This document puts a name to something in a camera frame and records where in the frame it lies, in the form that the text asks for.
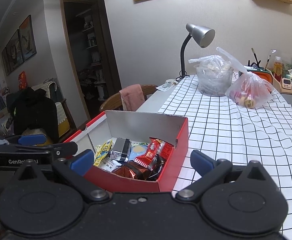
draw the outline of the pink cloth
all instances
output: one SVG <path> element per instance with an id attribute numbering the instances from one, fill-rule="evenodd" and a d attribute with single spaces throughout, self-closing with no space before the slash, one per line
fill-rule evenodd
<path id="1" fill-rule="evenodd" d="M 119 91 L 124 111 L 135 112 L 144 102 L 144 94 L 139 84 L 131 85 Z"/>

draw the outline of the silver lamp head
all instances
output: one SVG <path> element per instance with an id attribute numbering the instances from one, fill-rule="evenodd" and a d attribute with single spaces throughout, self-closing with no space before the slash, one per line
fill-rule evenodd
<path id="1" fill-rule="evenodd" d="M 187 23 L 186 29 L 191 36 L 193 36 L 196 43 L 201 48 L 206 48 L 211 44 L 215 38 L 215 30 L 206 26 L 198 26 L 195 24 Z"/>

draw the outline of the red box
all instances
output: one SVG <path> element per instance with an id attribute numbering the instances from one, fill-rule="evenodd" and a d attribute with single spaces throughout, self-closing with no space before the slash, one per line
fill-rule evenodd
<path id="1" fill-rule="evenodd" d="M 105 111 L 91 120 L 84 131 L 77 131 L 65 142 L 78 144 L 78 153 L 103 145 L 110 138 L 129 138 L 148 142 L 150 137 L 174 145 L 173 152 L 157 181 L 142 181 L 118 176 L 92 166 L 84 177 L 110 192 L 172 191 L 188 151 L 188 119 L 177 115 L 127 111 Z"/>

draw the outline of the checkered tablecloth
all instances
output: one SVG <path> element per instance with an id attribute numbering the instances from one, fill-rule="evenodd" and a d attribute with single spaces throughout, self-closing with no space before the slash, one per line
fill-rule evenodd
<path id="1" fill-rule="evenodd" d="M 190 165 L 194 149 L 233 164 L 259 160 L 288 202 L 288 216 L 280 232 L 292 240 L 291 106 L 276 90 L 264 107 L 247 109 L 227 96 L 205 96 L 197 87 L 197 76 L 183 79 L 158 111 L 188 117 L 189 150 L 173 193 L 200 179 Z"/>

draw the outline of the desk lamp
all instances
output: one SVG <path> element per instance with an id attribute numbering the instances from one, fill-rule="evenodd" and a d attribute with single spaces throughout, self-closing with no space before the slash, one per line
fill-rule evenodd
<path id="1" fill-rule="evenodd" d="M 179 72 L 179 77 L 176 78 L 176 81 L 182 80 L 184 77 L 189 77 L 187 75 L 187 72 L 185 71 L 185 48 L 187 43 L 190 41 L 191 37 L 194 38 L 196 43 L 201 48 L 206 48 L 213 39 L 215 38 L 215 30 L 208 28 L 206 26 L 198 26 L 195 24 L 187 23 L 186 30 L 189 32 L 187 38 L 184 40 L 184 43 L 182 45 L 181 49 L 181 66 L 182 70 Z"/>

